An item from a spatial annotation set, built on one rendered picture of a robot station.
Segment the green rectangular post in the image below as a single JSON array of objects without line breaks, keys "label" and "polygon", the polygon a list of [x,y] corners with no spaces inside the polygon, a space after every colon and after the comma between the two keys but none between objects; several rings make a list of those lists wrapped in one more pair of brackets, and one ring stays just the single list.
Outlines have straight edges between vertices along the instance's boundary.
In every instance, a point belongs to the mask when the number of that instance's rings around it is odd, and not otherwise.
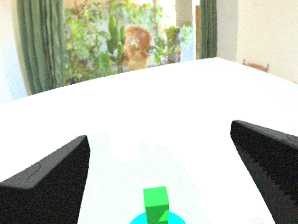
[{"label": "green rectangular post", "polygon": [[166,186],[144,189],[144,201],[148,224],[169,224],[169,200]]}]

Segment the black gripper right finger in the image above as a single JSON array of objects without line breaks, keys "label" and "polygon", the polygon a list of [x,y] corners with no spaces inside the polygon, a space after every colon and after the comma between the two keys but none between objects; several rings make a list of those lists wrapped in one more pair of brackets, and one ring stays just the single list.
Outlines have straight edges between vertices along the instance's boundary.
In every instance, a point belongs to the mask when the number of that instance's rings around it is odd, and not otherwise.
[{"label": "black gripper right finger", "polygon": [[298,136],[231,120],[230,139],[275,224],[298,224]]}]

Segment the cyan circle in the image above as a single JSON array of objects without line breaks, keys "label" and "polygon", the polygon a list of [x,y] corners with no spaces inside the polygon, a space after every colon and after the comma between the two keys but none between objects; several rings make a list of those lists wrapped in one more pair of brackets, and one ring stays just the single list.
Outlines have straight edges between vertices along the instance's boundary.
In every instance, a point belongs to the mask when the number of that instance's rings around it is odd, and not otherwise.
[{"label": "cyan circle", "polygon": [[[184,218],[177,216],[176,213],[169,212],[169,224],[186,224]],[[130,224],[148,224],[146,221],[146,213],[138,214],[136,218],[133,218]]]}]

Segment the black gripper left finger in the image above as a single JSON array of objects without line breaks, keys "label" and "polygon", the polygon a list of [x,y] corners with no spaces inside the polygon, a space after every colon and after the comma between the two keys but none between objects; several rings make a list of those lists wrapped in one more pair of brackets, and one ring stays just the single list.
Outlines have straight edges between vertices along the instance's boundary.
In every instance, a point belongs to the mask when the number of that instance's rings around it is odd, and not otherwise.
[{"label": "black gripper left finger", "polygon": [[88,179],[88,136],[0,183],[0,224],[77,224]]}]

